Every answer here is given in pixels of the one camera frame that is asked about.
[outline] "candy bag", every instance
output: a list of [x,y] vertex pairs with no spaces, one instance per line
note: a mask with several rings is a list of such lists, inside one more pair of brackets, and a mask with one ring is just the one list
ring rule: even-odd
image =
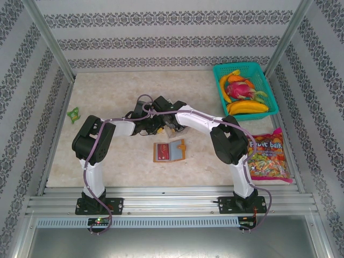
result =
[[79,116],[79,108],[76,107],[72,111],[67,112],[67,116],[70,117],[71,123],[74,124],[74,122],[79,120],[79,118],[80,118],[80,116]]
[[[248,161],[252,180],[283,180],[292,183],[286,169],[281,128],[273,134],[254,135],[257,153]],[[248,155],[253,152],[253,142],[248,139]]]

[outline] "metal bracket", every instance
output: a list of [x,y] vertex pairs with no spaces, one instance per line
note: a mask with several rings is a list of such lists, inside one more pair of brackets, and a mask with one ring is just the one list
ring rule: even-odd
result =
[[246,208],[240,208],[237,205],[237,199],[234,196],[218,197],[220,214],[241,214],[241,213],[266,213],[267,206],[263,196],[257,196],[252,205]]
[[[122,215],[123,211],[123,198],[106,198],[105,205],[110,208],[112,215]],[[76,215],[106,215],[107,210],[103,209],[100,213],[94,213],[94,211],[89,211],[85,207],[85,202],[83,198],[79,198],[76,203],[75,214]]]

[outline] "cable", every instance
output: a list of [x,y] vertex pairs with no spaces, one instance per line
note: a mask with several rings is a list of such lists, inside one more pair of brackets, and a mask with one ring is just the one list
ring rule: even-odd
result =
[[[252,136],[247,130],[243,129],[242,127],[240,127],[240,126],[238,126],[238,125],[234,125],[234,124],[231,124],[231,123],[222,121],[222,120],[215,120],[215,119],[212,120],[212,119],[210,119],[208,116],[203,115],[202,113],[199,113],[199,112],[197,112],[197,111],[176,110],[176,111],[156,112],[156,111],[153,111],[152,109],[151,109],[151,110],[147,110],[147,109],[145,109],[145,106],[146,106],[146,105],[152,104],[152,103],[153,103],[153,98],[152,98],[150,95],[148,95],[148,94],[142,94],[142,95],[140,95],[140,96],[138,97],[137,101],[138,101],[141,97],[144,97],[144,96],[149,97],[149,99],[150,99],[150,102],[146,102],[146,103],[143,104],[143,106],[142,106],[142,109],[147,113],[147,115],[144,116],[144,117],[142,117],[142,118],[136,118],[136,119],[130,119],[130,118],[112,118],[112,119],[107,119],[107,120],[103,121],[103,123],[102,123],[102,125],[101,125],[101,128],[100,128],[100,130],[99,130],[99,132],[98,132],[98,137],[97,137],[97,139],[96,139],[96,141],[95,141],[95,143],[94,143],[94,145],[93,145],[93,147],[92,147],[92,150],[91,150],[90,154],[88,155],[88,157],[87,157],[87,159],[86,159],[86,161],[85,161],[85,166],[84,166],[84,171],[83,171],[84,183],[85,183],[87,189],[89,190],[90,194],[93,196],[93,198],[94,198],[97,202],[99,202],[99,203],[107,210],[107,212],[109,213],[109,220],[110,220],[109,224],[107,225],[107,227],[106,227],[104,230],[102,230],[101,232],[98,232],[97,235],[101,235],[101,234],[105,233],[107,230],[109,230],[109,228],[110,228],[111,225],[112,225],[112,213],[111,213],[111,210],[106,206],[106,204],[104,204],[99,198],[97,198],[97,196],[96,196],[96,195],[92,192],[92,190],[90,189],[90,186],[89,186],[89,184],[87,183],[87,179],[86,179],[86,172],[87,172],[87,166],[88,166],[88,164],[89,164],[89,160],[91,159],[93,153],[95,152],[95,149],[96,149],[96,147],[97,147],[97,145],[98,145],[98,142],[99,142],[99,139],[100,139],[100,135],[102,134],[103,128],[104,128],[104,126],[105,126],[106,123],[111,122],[111,121],[140,121],[140,120],[144,120],[144,119],[150,117],[152,114],[160,115],[160,114],[176,114],[176,113],[194,113],[194,114],[196,114],[196,115],[198,115],[198,116],[200,116],[200,117],[203,117],[203,118],[205,118],[205,119],[207,119],[207,120],[209,120],[209,121],[212,121],[212,122],[214,122],[214,123],[219,123],[219,124],[223,124],[223,125],[227,125],[227,126],[231,126],[231,127],[236,128],[236,129],[239,129],[239,130],[243,131],[243,133],[246,134],[246,135],[251,139],[251,141],[253,142],[253,152],[251,153],[250,156],[248,156],[248,157],[243,161],[243,163],[246,163],[246,162],[247,162],[254,154],[256,154],[256,152],[257,152],[257,143],[256,143],[256,141],[254,140],[253,136]],[[255,226],[252,230],[250,230],[250,232],[251,232],[251,231],[257,229],[257,228],[264,222],[266,216],[268,215],[268,213],[269,213],[269,211],[270,211],[270,208],[271,208],[271,204],[272,204],[272,195],[271,195],[270,191],[268,191],[267,189],[260,188],[260,187],[256,187],[255,185],[251,184],[250,180],[248,179],[248,174],[247,174],[247,170],[246,170],[246,167],[245,167],[245,166],[243,167],[243,170],[244,170],[244,175],[245,175],[245,179],[246,179],[247,183],[248,183],[252,188],[254,188],[254,189],[257,189],[257,190],[260,190],[260,191],[265,191],[265,192],[267,192],[268,195],[269,195],[269,198],[270,198],[269,206],[268,206],[268,208],[267,208],[266,213],[264,214],[264,216],[263,216],[262,220],[260,221],[260,223],[259,223],[257,226]],[[92,231],[92,227],[93,227],[93,225],[91,225],[91,227],[90,227],[91,234],[94,233],[94,232]]]
[[[151,97],[150,95],[148,95],[148,94],[142,94],[141,96],[138,97],[137,101],[138,101],[141,97],[144,97],[144,96],[149,97],[150,100],[153,102],[152,97]],[[150,113],[147,113],[146,116],[141,117],[141,118],[135,118],[135,119],[130,119],[130,118],[112,118],[112,119],[107,119],[107,120],[103,121],[103,123],[102,123],[102,125],[101,125],[101,128],[99,129],[99,132],[98,132],[98,137],[97,137],[95,143],[93,144],[93,147],[92,147],[92,149],[91,149],[90,154],[88,155],[87,159],[85,160],[85,166],[84,166],[84,171],[83,171],[84,183],[85,183],[85,185],[86,185],[88,191],[90,192],[90,194],[93,196],[93,198],[94,198],[97,202],[99,202],[99,203],[101,204],[101,206],[103,206],[103,207],[107,210],[107,212],[109,213],[109,224],[107,225],[107,227],[106,227],[104,230],[98,232],[97,235],[101,235],[101,234],[105,233],[107,230],[109,230],[109,228],[110,228],[111,225],[112,225],[112,213],[111,213],[111,210],[106,206],[106,204],[103,203],[103,202],[93,193],[93,191],[91,190],[90,185],[88,184],[87,179],[86,179],[86,172],[87,172],[87,166],[88,166],[88,164],[89,164],[89,161],[90,161],[90,159],[91,159],[93,153],[95,152],[95,150],[96,150],[96,148],[97,148],[97,145],[98,145],[100,136],[101,136],[101,134],[102,134],[103,128],[104,128],[104,126],[105,126],[106,123],[111,122],[111,121],[123,121],[123,120],[124,120],[124,121],[140,121],[140,120],[144,120],[144,119],[146,119],[146,118],[148,118],[148,117],[150,117],[150,116],[151,116],[151,114],[150,114]],[[90,226],[90,232],[91,232],[91,234],[94,233],[94,232],[92,231],[93,225],[94,225],[94,224],[92,224],[92,225]]]
[[[166,112],[151,111],[151,110],[145,109],[145,105],[147,105],[147,104],[151,104],[151,103],[150,103],[150,102],[146,102],[146,103],[142,106],[142,109],[143,109],[145,112],[150,113],[150,114],[160,115],[160,114],[176,114],[176,113],[193,113],[193,114],[196,114],[196,115],[198,115],[198,116],[200,116],[200,117],[203,117],[203,118],[205,118],[205,119],[207,119],[207,120],[209,120],[209,121],[212,121],[212,122],[215,122],[215,123],[219,123],[219,124],[223,124],[223,125],[227,125],[227,126],[231,126],[231,127],[234,127],[234,128],[236,128],[236,129],[241,130],[241,131],[242,131],[244,134],[246,134],[246,135],[251,139],[251,141],[253,142],[253,152],[251,153],[250,156],[248,156],[245,160],[243,160],[243,163],[244,163],[244,164],[247,163],[248,160],[250,160],[251,157],[253,157],[253,155],[256,154],[256,152],[257,152],[257,143],[256,143],[256,141],[254,140],[253,136],[252,136],[247,130],[245,130],[244,128],[242,128],[242,127],[240,127],[240,126],[238,126],[238,125],[234,125],[234,124],[231,124],[231,123],[222,121],[222,120],[216,120],[216,119],[213,120],[213,119],[209,118],[208,116],[206,116],[206,115],[204,115],[204,114],[202,114],[202,113],[199,113],[199,112],[197,112],[197,111],[191,111],[191,110],[176,110],[176,111],[166,111]],[[245,175],[245,179],[246,179],[247,183],[248,183],[252,188],[254,188],[254,189],[257,189],[257,190],[259,190],[259,191],[265,191],[265,192],[267,192],[268,195],[269,195],[269,199],[270,199],[270,200],[269,200],[269,205],[268,205],[268,208],[267,208],[266,213],[264,214],[264,216],[263,216],[263,218],[261,219],[261,221],[259,222],[259,224],[256,225],[256,226],[251,230],[251,231],[253,231],[253,230],[256,230],[256,229],[264,222],[264,220],[266,219],[266,217],[267,217],[267,215],[268,215],[268,213],[269,213],[269,211],[270,211],[272,202],[273,202],[273,197],[272,197],[272,195],[271,195],[271,193],[270,193],[269,190],[264,189],[264,188],[260,188],[260,187],[256,187],[255,185],[251,184],[250,180],[248,179],[248,174],[247,174],[246,166],[243,167],[243,171],[244,171],[244,175]]]

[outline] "dragon fruit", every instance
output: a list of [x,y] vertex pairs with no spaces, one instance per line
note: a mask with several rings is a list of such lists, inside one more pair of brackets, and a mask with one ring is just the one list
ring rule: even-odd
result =
[[256,91],[255,89],[250,88],[246,82],[233,82],[229,84],[226,88],[226,93],[228,96],[236,99],[250,98],[251,100],[258,101],[264,104],[258,95],[263,97],[268,97],[263,91]]

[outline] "card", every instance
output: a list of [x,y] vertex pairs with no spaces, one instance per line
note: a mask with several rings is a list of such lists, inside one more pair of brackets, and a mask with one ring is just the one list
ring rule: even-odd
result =
[[168,144],[156,144],[157,146],[157,159],[158,160],[169,160],[169,145]]

